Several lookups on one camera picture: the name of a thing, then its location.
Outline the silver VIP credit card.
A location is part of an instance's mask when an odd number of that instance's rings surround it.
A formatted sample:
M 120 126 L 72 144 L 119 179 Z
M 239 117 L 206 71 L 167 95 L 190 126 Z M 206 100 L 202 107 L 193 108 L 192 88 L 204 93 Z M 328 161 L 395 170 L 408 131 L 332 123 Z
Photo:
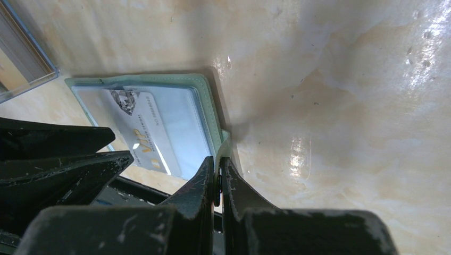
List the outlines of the silver VIP credit card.
M 181 170 L 153 95 L 131 90 L 104 90 L 104 96 L 135 164 L 180 177 Z

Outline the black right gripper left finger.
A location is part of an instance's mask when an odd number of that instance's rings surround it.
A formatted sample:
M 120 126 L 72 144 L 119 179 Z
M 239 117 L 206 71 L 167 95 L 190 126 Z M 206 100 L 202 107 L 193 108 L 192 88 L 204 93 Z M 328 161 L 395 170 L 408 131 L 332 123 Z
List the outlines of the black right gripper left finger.
M 155 206 L 55 206 L 38 214 L 16 254 L 211 254 L 214 158 Z

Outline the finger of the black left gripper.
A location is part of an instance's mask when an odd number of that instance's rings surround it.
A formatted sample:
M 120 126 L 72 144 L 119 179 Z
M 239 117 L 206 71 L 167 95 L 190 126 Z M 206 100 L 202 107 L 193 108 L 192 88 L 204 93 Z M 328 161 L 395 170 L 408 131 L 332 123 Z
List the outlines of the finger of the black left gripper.
M 132 162 L 128 151 L 1 162 L 1 230 L 22 235 L 48 207 L 91 204 Z
M 1 118 L 1 161 L 94 154 L 115 140 L 108 127 Z

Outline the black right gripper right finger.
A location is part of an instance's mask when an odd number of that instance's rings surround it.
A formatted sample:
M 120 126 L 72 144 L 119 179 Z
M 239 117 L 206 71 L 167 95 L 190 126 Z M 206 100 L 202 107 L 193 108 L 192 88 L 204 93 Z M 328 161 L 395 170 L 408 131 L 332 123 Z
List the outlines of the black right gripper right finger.
M 397 254 L 384 222 L 365 210 L 281 209 L 220 161 L 226 254 Z

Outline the clear plastic card box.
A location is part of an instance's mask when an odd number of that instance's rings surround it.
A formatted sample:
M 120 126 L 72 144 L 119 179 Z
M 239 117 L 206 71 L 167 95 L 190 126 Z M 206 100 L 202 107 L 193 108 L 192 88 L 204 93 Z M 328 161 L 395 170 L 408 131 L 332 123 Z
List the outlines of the clear plastic card box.
M 1 1 L 1 103 L 59 75 L 11 4 Z

